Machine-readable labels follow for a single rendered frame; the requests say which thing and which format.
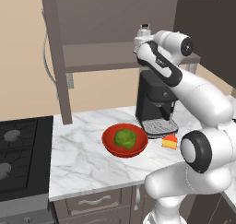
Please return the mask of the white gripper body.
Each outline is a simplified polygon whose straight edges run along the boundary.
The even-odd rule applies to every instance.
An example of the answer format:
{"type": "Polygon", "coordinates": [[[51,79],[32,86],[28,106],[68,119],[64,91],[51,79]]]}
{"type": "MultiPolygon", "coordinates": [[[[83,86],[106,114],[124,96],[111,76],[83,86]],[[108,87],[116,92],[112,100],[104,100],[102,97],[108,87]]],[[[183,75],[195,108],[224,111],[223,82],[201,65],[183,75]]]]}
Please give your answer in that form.
{"type": "Polygon", "coordinates": [[[153,40],[153,36],[152,35],[148,35],[148,36],[138,36],[134,38],[134,53],[137,52],[138,48],[140,47],[141,44],[147,42],[147,41],[152,41],[153,40]]]}

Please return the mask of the brown open shelf cabinet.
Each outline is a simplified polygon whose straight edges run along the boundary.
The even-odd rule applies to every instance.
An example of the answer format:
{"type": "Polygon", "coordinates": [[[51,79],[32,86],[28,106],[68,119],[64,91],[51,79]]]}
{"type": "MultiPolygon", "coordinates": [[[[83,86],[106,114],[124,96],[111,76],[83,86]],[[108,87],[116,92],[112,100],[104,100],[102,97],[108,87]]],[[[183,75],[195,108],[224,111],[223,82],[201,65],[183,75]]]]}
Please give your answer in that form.
{"type": "Polygon", "coordinates": [[[42,0],[64,124],[72,123],[68,73],[136,68],[141,24],[172,30],[178,0],[42,0]]]}

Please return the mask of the dark brown tall cabinet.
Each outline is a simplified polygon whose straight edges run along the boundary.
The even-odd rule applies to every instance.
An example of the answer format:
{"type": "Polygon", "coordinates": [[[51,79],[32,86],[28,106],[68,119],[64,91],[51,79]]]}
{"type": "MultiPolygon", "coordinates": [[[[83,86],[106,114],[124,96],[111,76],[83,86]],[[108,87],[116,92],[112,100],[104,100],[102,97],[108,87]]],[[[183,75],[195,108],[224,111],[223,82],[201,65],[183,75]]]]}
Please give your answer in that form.
{"type": "Polygon", "coordinates": [[[179,0],[174,29],[192,37],[203,67],[236,88],[236,0],[179,0]]]}

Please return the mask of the yellow cheese wedge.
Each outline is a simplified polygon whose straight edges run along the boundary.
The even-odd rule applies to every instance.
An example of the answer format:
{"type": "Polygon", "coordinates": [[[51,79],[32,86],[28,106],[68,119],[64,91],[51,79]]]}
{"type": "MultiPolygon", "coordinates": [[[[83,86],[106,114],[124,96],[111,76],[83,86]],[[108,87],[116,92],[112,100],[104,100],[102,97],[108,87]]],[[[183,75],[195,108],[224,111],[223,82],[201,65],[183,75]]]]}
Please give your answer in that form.
{"type": "Polygon", "coordinates": [[[177,149],[177,137],[175,136],[175,134],[164,136],[162,138],[162,146],[176,150],[177,149]]]}

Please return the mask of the red salad bowl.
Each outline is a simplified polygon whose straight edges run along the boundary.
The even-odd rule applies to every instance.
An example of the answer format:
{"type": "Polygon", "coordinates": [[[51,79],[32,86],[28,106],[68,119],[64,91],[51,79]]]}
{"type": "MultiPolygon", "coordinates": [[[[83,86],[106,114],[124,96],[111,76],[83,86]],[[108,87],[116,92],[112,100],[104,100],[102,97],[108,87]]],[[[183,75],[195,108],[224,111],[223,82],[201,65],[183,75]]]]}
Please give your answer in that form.
{"type": "Polygon", "coordinates": [[[133,124],[115,124],[108,127],[102,134],[102,144],[106,149],[116,157],[119,158],[132,158],[140,154],[148,144],[148,135],[145,131],[133,124]],[[114,144],[114,136],[118,130],[129,129],[136,134],[136,143],[131,149],[118,147],[114,144]]]}

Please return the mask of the dark brown base cabinet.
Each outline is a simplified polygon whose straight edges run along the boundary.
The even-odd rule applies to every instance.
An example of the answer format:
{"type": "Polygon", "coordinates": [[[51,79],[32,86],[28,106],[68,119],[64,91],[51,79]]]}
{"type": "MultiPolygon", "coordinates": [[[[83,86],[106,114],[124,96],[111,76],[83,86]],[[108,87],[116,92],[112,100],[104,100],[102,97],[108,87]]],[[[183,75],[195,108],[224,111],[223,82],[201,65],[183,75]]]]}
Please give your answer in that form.
{"type": "Polygon", "coordinates": [[[198,195],[187,224],[236,224],[236,207],[222,195],[198,195]]]}

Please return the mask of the black coffee machine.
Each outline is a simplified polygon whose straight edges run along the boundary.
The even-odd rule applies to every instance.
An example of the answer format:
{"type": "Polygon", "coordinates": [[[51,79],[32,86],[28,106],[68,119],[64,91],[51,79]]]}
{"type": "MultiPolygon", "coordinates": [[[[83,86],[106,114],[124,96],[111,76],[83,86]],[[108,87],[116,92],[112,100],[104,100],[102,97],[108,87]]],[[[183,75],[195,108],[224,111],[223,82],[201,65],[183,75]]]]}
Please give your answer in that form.
{"type": "Polygon", "coordinates": [[[150,139],[176,134],[178,125],[172,115],[177,97],[150,69],[140,72],[136,119],[150,139]]]}

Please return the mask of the green lettuce head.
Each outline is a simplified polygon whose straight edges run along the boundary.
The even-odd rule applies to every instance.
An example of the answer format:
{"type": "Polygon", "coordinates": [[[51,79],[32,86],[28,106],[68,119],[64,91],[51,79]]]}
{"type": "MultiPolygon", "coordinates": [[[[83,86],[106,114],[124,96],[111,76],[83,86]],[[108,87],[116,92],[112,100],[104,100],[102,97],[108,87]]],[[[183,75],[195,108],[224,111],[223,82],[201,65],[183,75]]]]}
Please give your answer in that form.
{"type": "Polygon", "coordinates": [[[136,143],[136,133],[126,128],[118,130],[114,135],[113,141],[118,147],[131,149],[136,143]]]}

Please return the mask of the black gas hob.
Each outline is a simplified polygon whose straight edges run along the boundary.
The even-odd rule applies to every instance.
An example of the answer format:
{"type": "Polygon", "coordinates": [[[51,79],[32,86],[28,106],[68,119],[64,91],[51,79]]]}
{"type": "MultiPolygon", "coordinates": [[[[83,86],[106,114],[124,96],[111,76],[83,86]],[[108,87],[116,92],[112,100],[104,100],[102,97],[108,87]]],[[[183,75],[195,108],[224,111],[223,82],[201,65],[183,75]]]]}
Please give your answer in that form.
{"type": "Polygon", "coordinates": [[[0,202],[49,191],[53,117],[0,122],[0,202]]]}

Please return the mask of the brown cupboard door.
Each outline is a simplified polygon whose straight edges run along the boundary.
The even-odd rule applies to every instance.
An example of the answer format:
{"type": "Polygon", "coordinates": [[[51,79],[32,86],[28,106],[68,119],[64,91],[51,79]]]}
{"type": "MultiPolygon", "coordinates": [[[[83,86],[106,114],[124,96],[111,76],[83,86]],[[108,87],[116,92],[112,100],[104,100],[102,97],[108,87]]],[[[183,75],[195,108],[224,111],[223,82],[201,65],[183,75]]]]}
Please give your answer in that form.
{"type": "Polygon", "coordinates": [[[143,224],[143,220],[146,215],[152,210],[155,205],[155,200],[152,199],[146,192],[145,186],[140,186],[140,203],[138,210],[134,211],[134,205],[136,201],[136,185],[132,187],[132,203],[130,212],[130,224],[143,224]]]}

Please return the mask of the brown drawer front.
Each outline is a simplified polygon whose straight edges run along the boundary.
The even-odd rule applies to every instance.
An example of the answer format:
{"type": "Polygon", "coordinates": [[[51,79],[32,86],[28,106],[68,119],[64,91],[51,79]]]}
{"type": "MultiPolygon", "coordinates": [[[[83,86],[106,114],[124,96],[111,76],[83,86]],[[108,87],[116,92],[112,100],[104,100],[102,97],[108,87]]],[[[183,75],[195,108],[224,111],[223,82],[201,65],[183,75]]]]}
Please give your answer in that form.
{"type": "Polygon", "coordinates": [[[88,212],[93,212],[97,210],[102,210],[104,208],[118,207],[120,205],[122,192],[120,189],[115,189],[111,191],[91,194],[91,195],[83,195],[73,198],[68,198],[65,200],[68,214],[71,216],[85,214],[88,212]],[[82,205],[79,206],[77,203],[81,200],[97,200],[102,198],[105,195],[110,195],[111,199],[103,200],[99,204],[95,206],[91,205],[82,205]]]}
{"type": "Polygon", "coordinates": [[[127,224],[117,213],[96,213],[69,219],[65,224],[127,224]]]}

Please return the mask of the grey oven front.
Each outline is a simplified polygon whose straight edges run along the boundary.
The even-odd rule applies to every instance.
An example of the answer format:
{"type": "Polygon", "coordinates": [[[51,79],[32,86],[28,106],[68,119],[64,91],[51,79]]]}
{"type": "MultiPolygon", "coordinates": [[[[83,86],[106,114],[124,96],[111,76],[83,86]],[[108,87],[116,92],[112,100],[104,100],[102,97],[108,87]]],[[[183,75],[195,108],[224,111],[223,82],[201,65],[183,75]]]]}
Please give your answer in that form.
{"type": "Polygon", "coordinates": [[[0,202],[0,224],[26,224],[26,217],[32,218],[30,224],[54,224],[47,194],[0,202]]]}

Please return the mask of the grey wall socket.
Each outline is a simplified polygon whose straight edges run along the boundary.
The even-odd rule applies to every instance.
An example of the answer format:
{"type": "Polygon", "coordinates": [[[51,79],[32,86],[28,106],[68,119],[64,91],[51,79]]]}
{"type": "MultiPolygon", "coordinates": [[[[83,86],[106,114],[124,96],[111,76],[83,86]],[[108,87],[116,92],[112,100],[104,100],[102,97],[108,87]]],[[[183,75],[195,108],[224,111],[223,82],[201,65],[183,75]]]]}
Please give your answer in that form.
{"type": "Polygon", "coordinates": [[[196,68],[197,68],[197,64],[187,64],[186,65],[186,70],[193,73],[193,74],[196,72],[196,68]]]}
{"type": "Polygon", "coordinates": [[[66,82],[68,89],[74,88],[73,73],[66,73],[66,82]]]}

